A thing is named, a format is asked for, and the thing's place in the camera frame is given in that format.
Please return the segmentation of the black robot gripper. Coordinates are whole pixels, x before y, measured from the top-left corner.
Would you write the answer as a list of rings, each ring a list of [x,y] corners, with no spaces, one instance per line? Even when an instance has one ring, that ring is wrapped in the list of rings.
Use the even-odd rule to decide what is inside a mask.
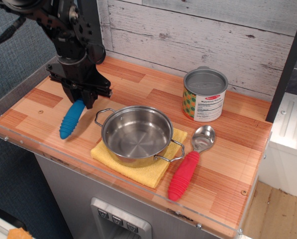
[[[46,70],[51,80],[61,83],[71,103],[83,98],[88,110],[93,108],[98,95],[112,95],[110,81],[99,73],[96,65],[87,57],[81,60],[57,58],[57,62],[48,64]]]

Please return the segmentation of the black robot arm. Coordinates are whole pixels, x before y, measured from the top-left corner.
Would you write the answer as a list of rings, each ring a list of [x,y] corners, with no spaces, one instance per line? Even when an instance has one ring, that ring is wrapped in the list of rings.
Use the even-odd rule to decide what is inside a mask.
[[[19,16],[0,35],[0,44],[27,19],[37,22],[57,53],[57,63],[46,69],[72,103],[82,100],[91,109],[98,96],[111,96],[110,81],[96,68],[106,57],[100,26],[87,22],[72,0],[0,0],[0,8]]]

